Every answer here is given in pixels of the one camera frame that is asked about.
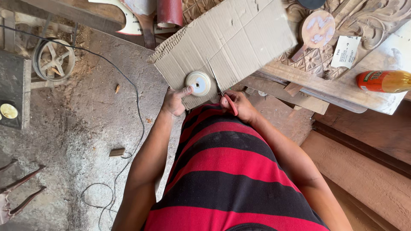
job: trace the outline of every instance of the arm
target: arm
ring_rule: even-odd
[[[175,118],[185,110],[181,98],[192,90],[192,87],[167,90],[157,119],[131,164],[113,231],[140,230],[144,224],[156,202],[155,183],[161,179],[166,166],[171,129]]]
[[[344,211],[310,157],[266,120],[241,92],[228,90],[226,94],[236,105],[238,117],[249,123],[268,143],[280,166],[330,230],[352,230]],[[223,108],[230,109],[225,98],[221,98],[220,103]]]

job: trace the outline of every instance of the dirt floor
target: dirt floor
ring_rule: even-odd
[[[140,112],[148,134],[168,87],[162,75],[146,60],[152,51],[120,39],[81,27],[77,46],[99,53],[113,61],[135,83],[139,90]],[[37,169],[47,167],[37,176],[13,191],[9,199],[12,208],[41,186],[45,192],[37,196],[1,230],[110,230],[115,212],[99,207],[108,205],[115,177],[130,159],[109,158],[114,148],[133,152],[143,127],[139,121],[136,92],[113,67],[96,56],[76,51],[81,60],[64,85],[41,88],[31,92],[30,127],[25,131],[2,127],[0,133],[0,166],[11,158],[19,163],[0,178],[0,185],[9,184]],[[115,88],[120,85],[118,94]],[[308,135],[313,112],[293,110],[275,97],[262,97],[257,92],[247,95],[284,134],[301,144]],[[166,170],[157,192],[159,200],[165,179],[171,169],[184,116],[173,128]],[[116,211],[122,200],[128,167],[118,177]]]

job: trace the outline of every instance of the plastic bottle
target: plastic bottle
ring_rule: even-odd
[[[406,71],[367,71],[357,76],[357,84],[363,90],[400,93],[411,90],[411,73]]]

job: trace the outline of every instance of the red scissors handle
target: red scissors handle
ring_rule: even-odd
[[[237,116],[238,111],[237,111],[237,108],[234,105],[233,101],[230,99],[230,97],[227,94],[225,94],[224,97],[227,99],[228,103],[230,104],[231,108],[233,109],[233,111],[232,111],[233,115]]]

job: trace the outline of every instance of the red and black striped shirt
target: red and black striped shirt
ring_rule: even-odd
[[[253,228],[328,230],[265,140],[219,104],[203,105],[183,122],[163,198],[144,229]]]

